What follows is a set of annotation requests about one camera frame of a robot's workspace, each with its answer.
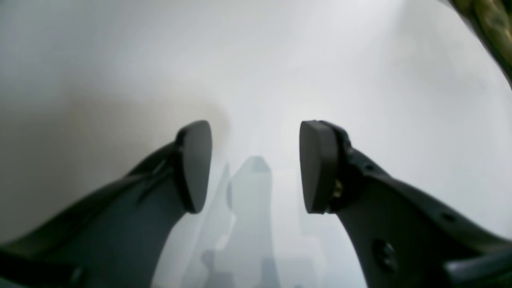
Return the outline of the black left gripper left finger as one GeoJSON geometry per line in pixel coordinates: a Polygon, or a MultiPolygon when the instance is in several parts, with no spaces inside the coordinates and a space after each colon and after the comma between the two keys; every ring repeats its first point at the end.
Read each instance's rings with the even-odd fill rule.
{"type": "Polygon", "coordinates": [[[172,228],[202,211],[212,162],[206,120],[127,175],[1,246],[1,280],[22,288],[149,288],[172,228]]]}

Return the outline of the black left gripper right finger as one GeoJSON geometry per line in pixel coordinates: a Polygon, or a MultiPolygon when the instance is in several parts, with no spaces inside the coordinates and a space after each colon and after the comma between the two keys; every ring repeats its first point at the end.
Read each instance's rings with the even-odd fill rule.
{"type": "Polygon", "coordinates": [[[334,214],[370,288],[510,288],[511,241],[402,182],[330,122],[300,124],[309,214],[334,214]]]}

